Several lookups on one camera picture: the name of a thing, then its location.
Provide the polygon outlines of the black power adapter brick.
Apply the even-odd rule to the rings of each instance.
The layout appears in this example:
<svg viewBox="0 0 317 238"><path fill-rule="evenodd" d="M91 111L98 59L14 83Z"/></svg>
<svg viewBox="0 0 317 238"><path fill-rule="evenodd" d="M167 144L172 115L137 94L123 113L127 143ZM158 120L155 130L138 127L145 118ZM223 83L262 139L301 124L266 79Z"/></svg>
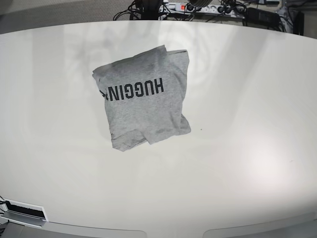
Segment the black power adapter brick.
<svg viewBox="0 0 317 238"><path fill-rule="evenodd" d="M264 26L278 26L280 24L280 16L277 13L253 7L247 9L246 20Z"/></svg>

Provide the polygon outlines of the grey t-shirt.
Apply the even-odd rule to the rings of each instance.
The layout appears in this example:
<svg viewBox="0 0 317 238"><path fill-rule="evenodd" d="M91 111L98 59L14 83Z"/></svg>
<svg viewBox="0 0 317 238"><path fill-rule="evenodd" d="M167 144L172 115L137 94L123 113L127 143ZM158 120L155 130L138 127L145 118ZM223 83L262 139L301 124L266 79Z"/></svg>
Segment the grey t-shirt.
<svg viewBox="0 0 317 238"><path fill-rule="evenodd" d="M114 149L190 133L182 114L189 62L187 50L159 46L93 70Z"/></svg>

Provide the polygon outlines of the white power strip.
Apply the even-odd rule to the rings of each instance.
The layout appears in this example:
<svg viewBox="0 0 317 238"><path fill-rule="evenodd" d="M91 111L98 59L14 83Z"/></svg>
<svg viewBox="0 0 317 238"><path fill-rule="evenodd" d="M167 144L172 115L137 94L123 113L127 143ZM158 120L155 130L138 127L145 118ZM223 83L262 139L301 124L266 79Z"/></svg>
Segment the white power strip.
<svg viewBox="0 0 317 238"><path fill-rule="evenodd" d="M168 14L180 14L183 16L226 16L243 19L245 12L246 6L240 2L227 5L209 3L207 6L194 6L190 2L169 2L164 0L159 8L159 13L162 13L164 16Z"/></svg>

